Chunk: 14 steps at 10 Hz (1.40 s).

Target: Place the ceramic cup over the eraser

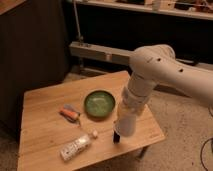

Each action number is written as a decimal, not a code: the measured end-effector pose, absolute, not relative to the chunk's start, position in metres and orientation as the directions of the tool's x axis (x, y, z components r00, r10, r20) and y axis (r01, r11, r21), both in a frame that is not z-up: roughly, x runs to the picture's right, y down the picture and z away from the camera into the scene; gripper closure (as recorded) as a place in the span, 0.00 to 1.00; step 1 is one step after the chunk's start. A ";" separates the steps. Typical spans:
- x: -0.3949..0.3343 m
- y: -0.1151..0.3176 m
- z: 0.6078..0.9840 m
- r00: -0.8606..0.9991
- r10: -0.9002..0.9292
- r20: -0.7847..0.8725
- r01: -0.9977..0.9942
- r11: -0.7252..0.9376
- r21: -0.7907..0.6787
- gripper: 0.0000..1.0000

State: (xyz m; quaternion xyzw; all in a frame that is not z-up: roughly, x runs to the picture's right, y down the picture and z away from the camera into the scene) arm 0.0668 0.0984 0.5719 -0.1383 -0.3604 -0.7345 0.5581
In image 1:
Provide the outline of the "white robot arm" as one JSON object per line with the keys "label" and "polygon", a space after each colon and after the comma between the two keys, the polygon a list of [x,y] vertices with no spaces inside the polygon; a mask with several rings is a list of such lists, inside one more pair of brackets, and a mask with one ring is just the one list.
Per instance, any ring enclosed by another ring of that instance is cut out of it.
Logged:
{"label": "white robot arm", "polygon": [[136,117],[159,83],[170,85],[213,108],[213,71],[178,62],[171,46],[160,44],[137,48],[131,52],[129,65],[132,75],[123,88],[114,125],[119,136],[134,134]]}

